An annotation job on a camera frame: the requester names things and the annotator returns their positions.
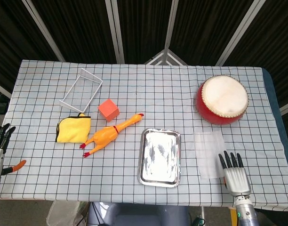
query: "robot finger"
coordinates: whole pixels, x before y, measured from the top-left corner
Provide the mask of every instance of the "robot finger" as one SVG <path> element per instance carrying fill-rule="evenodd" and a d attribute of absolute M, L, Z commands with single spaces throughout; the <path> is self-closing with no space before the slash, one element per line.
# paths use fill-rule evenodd
<path fill-rule="evenodd" d="M 231 168 L 232 164 L 231 164 L 230 157 L 229 157 L 227 151 L 224 151 L 224 156 L 225 156 L 225 160 L 227 161 L 228 168 Z"/>
<path fill-rule="evenodd" d="M 233 167 L 238 167 L 235 155 L 231 152 L 232 164 Z"/>
<path fill-rule="evenodd" d="M 219 160 L 220 160 L 221 166 L 223 167 L 223 169 L 226 169 L 227 165 L 224 162 L 223 156 L 221 154 L 218 154 L 218 156 L 219 156 Z"/>
<path fill-rule="evenodd" d="M 238 165 L 239 167 L 243 167 L 243 162 L 239 153 L 237 153 Z"/>

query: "white checkered tablecloth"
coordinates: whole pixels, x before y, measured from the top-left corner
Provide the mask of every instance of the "white checkered tablecloth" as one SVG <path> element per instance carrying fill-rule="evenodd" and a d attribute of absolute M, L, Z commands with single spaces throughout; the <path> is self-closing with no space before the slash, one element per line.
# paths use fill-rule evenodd
<path fill-rule="evenodd" d="M 81 68 L 103 80 L 101 90 L 86 111 L 92 118 L 90 136 L 106 125 L 144 113 L 140 122 L 88 158 L 82 157 L 80 144 L 55 143 L 57 123 L 77 115 L 60 107 L 58 100 L 64 97 Z M 229 74 L 241 81 L 249 95 L 247 112 L 231 125 L 211 125 L 194 106 L 199 85 L 218 74 Z M 109 123 L 97 110 L 108 98 L 120 110 L 117 119 Z M 288 210 L 288 164 L 261 68 L 85 65 L 24 60 L 5 116 L 6 123 L 16 126 L 16 130 L 5 155 L 5 166 L 24 159 L 27 164 L 17 173 L 2 177 L 2 199 L 232 206 L 233 197 L 223 180 L 201 179 L 195 158 L 194 130 L 221 130 L 227 151 L 239 152 L 243 157 L 255 206 Z M 145 128 L 166 128 L 181 133 L 178 187 L 144 186 L 138 182 L 140 136 Z M 86 151 L 93 147 L 94 144 L 88 145 Z"/>

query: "foam block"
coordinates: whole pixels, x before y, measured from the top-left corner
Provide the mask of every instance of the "foam block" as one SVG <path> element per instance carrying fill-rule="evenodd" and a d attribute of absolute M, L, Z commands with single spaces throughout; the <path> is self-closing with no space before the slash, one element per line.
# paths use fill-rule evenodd
<path fill-rule="evenodd" d="M 111 121 L 119 115 L 119 109 L 111 99 L 104 101 L 98 110 L 107 121 Z"/>

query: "metal tray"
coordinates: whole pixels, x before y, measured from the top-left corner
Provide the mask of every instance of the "metal tray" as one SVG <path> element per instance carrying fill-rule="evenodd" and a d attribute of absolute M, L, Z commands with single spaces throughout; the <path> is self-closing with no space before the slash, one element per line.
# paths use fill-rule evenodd
<path fill-rule="evenodd" d="M 176 187 L 180 182 L 180 147 L 181 136 L 173 130 L 144 130 L 138 165 L 140 183 Z"/>

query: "rubber chicken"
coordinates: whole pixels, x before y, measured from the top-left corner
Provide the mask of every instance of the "rubber chicken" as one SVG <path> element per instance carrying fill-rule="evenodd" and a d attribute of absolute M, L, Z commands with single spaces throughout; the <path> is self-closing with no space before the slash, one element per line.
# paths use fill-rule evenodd
<path fill-rule="evenodd" d="M 144 114 L 135 114 L 133 117 L 131 117 L 131 119 L 119 125 L 104 127 L 102 130 L 97 131 L 91 139 L 87 140 L 84 144 L 80 145 L 79 148 L 84 149 L 85 146 L 91 142 L 95 142 L 96 144 L 95 148 L 90 152 L 85 152 L 83 154 L 83 157 L 88 157 L 90 154 L 93 154 L 94 152 L 107 146 L 110 142 L 112 142 L 114 139 L 117 138 L 118 134 L 123 129 L 125 129 L 127 126 L 130 126 L 131 124 L 140 121 L 143 116 Z"/>

